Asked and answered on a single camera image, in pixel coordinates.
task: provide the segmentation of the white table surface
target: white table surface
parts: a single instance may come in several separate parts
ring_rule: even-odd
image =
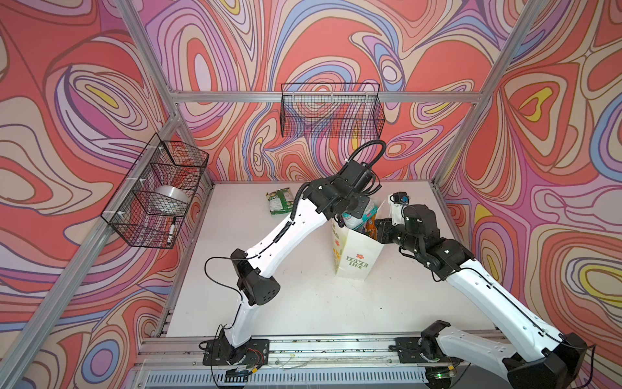
[[[213,336],[219,324],[230,324],[239,296],[212,283],[203,272],[211,256],[229,256],[263,239],[285,215],[271,215],[266,192],[300,184],[218,184],[174,308],[167,337]],[[383,182],[372,196],[385,199],[405,191],[411,204],[426,204],[436,213],[442,236],[452,233],[424,181]],[[388,217],[388,207],[379,211]],[[209,275],[235,286],[237,276],[228,260],[214,259]],[[274,274],[281,291],[260,308],[254,335],[363,334],[412,332],[441,319],[464,330],[494,329],[493,323],[448,283],[435,283],[430,271],[397,252],[390,244],[365,281],[335,276],[331,223],[312,232],[281,263]]]

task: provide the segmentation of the colorful swirled wallpaper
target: colorful swirled wallpaper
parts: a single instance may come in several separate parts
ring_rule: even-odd
[[[175,90],[376,80],[480,90],[522,0],[158,0],[140,15]]]
[[[488,271],[598,345],[592,389],[622,387],[621,64],[619,1],[548,3],[442,186]]]
[[[213,180],[310,180],[336,173],[362,139],[283,138],[280,103],[186,103],[198,147],[210,154]],[[386,179],[431,179],[469,109],[460,103],[386,103],[375,166]],[[361,160],[376,151],[367,149]]]
[[[512,0],[179,0],[145,2],[139,14],[174,90],[374,80],[384,91],[477,91],[522,7]],[[180,105],[212,156],[214,180],[318,178],[363,141],[283,139],[279,108]],[[431,179],[468,108],[386,103],[388,154],[374,170],[386,179]]]
[[[167,119],[112,1],[0,1],[0,357]],[[174,250],[113,235],[21,388],[117,388],[162,311]]]

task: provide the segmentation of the ventilated metal panel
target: ventilated metal panel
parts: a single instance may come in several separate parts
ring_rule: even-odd
[[[392,384],[426,383],[423,367],[379,368],[292,368],[264,369],[251,375],[247,383],[225,383],[225,373],[214,371],[220,386],[266,385],[339,385],[339,384]],[[212,387],[215,386],[209,370],[161,370],[149,374],[146,386],[150,388]]]

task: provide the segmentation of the black bracket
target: black bracket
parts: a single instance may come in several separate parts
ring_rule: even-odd
[[[220,335],[216,339],[207,340],[203,344],[205,344],[205,348],[202,347],[205,351],[203,354],[204,366],[252,367],[268,363],[269,339],[250,338],[248,342],[234,349],[229,344],[225,331],[221,330]]]

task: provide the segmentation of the black cable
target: black cable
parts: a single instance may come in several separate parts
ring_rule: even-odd
[[[516,304],[515,304],[512,300],[510,300],[510,298],[509,298],[509,297],[507,297],[507,296],[505,295],[505,293],[501,292],[501,291],[500,291],[500,290],[499,290],[496,286],[494,286],[494,285],[493,285],[493,283],[491,283],[491,282],[490,282],[490,281],[488,281],[486,278],[484,278],[484,276],[482,276],[482,275],[481,275],[481,273],[480,273],[479,271],[477,271],[477,270],[475,270],[475,269],[472,269],[472,268],[460,268],[460,271],[462,271],[462,270],[466,270],[466,269],[468,269],[468,270],[472,270],[472,271],[476,272],[476,273],[477,273],[480,277],[482,277],[482,278],[484,279],[484,281],[486,281],[486,282],[488,283],[488,285],[490,285],[490,286],[491,286],[491,288],[492,288],[492,289],[494,289],[494,290],[496,290],[497,292],[499,292],[499,294],[500,294],[500,295],[502,295],[502,296],[503,296],[506,300],[508,300],[508,302],[509,302],[510,304],[512,304],[512,305],[514,306],[514,308],[516,308],[516,309],[517,309],[517,310],[518,310],[518,311],[519,311],[519,312],[520,312],[520,313],[521,313],[524,317],[526,317],[526,318],[527,318],[527,320],[529,320],[529,321],[531,322],[531,324],[533,324],[533,325],[534,325],[534,327],[538,328],[538,329],[540,330],[540,333],[541,333],[541,334],[544,334],[544,335],[548,336],[550,339],[552,339],[552,340],[554,340],[555,342],[557,342],[558,344],[560,344],[560,345],[564,345],[564,346],[566,346],[566,347],[568,347],[568,348],[571,348],[571,349],[575,349],[575,350],[589,350],[589,349],[592,349],[592,361],[590,362],[590,378],[588,378],[588,380],[587,380],[586,384],[584,384],[584,385],[582,385],[582,386],[580,386],[580,387],[577,387],[576,389],[585,388],[585,387],[587,387],[587,385],[589,385],[589,384],[590,384],[590,382],[592,382],[592,378],[593,378],[593,376],[594,376],[594,354],[595,354],[595,352],[596,352],[596,344],[593,344],[593,345],[590,345],[590,346],[586,346],[586,347],[576,347],[576,346],[572,346],[572,345],[566,344],[566,343],[564,343],[564,342],[561,342],[561,341],[559,341],[559,340],[555,339],[555,338],[554,338],[554,337],[552,337],[552,336],[551,336],[548,332],[546,332],[544,329],[542,329],[542,327],[540,327],[539,325],[537,325],[537,324],[536,324],[536,322],[534,322],[533,320],[531,320],[531,318],[529,317],[529,315],[527,315],[525,312],[523,312],[523,311],[522,311],[522,309],[518,308],[518,306],[517,306],[517,305],[516,305]]]
[[[214,381],[214,385],[216,385],[216,387],[218,389],[220,389],[220,386],[218,386],[218,382],[216,382],[216,377],[214,377],[214,344],[216,343],[216,338],[218,337],[218,333],[220,331],[220,327],[222,327],[222,324],[218,325],[218,328],[216,329],[216,335],[214,335],[214,342],[211,344],[211,353],[210,353],[210,371],[211,371],[211,379]]]
[[[434,272],[432,270],[430,270],[430,273],[432,273],[432,279],[434,280],[435,283],[439,283],[443,281],[441,278],[436,279],[436,277],[434,276]]]
[[[450,387],[449,387],[449,389],[452,389],[454,386],[456,386],[456,384],[457,384],[458,382],[460,382],[460,380],[462,379],[462,377],[464,377],[464,376],[465,376],[465,373],[467,372],[468,368],[470,368],[470,367],[471,367],[471,364],[469,363],[469,364],[468,364],[468,366],[466,367],[465,371],[464,371],[464,372],[462,372],[462,374],[460,374],[460,376],[458,377],[458,379],[456,380],[456,382],[454,382],[454,383],[452,384],[452,386],[450,386]]]
[[[374,157],[374,159],[371,160],[371,162],[368,164],[369,167],[374,166],[374,164],[376,162],[378,162],[378,160],[380,159],[380,157],[383,156],[384,152],[387,149],[387,144],[384,141],[381,141],[380,139],[375,139],[373,141],[369,141],[369,142],[365,142],[362,145],[360,145],[358,148],[356,148],[356,150],[354,150],[352,152],[352,154],[350,154],[350,157],[348,158],[348,162],[352,161],[354,159],[354,157],[356,157],[358,155],[359,152],[361,152],[362,150],[374,145],[374,144],[379,144],[380,145],[380,152]]]
[[[304,182],[299,188],[298,192],[296,192],[296,196],[294,197],[294,203],[292,204],[292,211],[289,214],[289,219],[294,221],[296,217],[296,210],[298,209],[298,201],[300,201],[300,197],[302,196],[302,192],[310,185],[310,182]]]
[[[592,382],[592,377],[594,377],[594,354],[596,353],[596,345],[593,344],[590,347],[592,348],[592,361],[590,362],[590,378],[587,379],[586,383],[584,383],[580,387],[576,387],[575,389],[582,389],[587,387]]]
[[[215,283],[215,284],[217,284],[217,285],[224,286],[225,288],[227,288],[227,289],[231,289],[232,291],[236,292],[237,294],[239,294],[239,300],[240,300],[240,301],[242,301],[242,292],[240,292],[238,289],[236,289],[236,288],[234,288],[234,287],[232,287],[232,286],[229,286],[229,285],[225,285],[225,284],[221,284],[221,283],[219,283],[218,281],[216,281],[215,279],[213,279],[212,277],[210,277],[210,275],[209,275],[209,274],[207,274],[207,263],[208,263],[209,261],[211,261],[211,260],[215,259],[215,258],[219,258],[219,259],[221,259],[221,260],[231,260],[231,261],[245,261],[245,259],[244,259],[244,260],[236,260],[236,259],[234,259],[234,258],[229,258],[229,257],[227,257],[227,256],[212,256],[211,258],[207,258],[207,260],[205,261],[205,264],[203,265],[203,272],[205,273],[205,276],[206,276],[207,278],[209,278],[209,279],[210,279],[213,283]]]

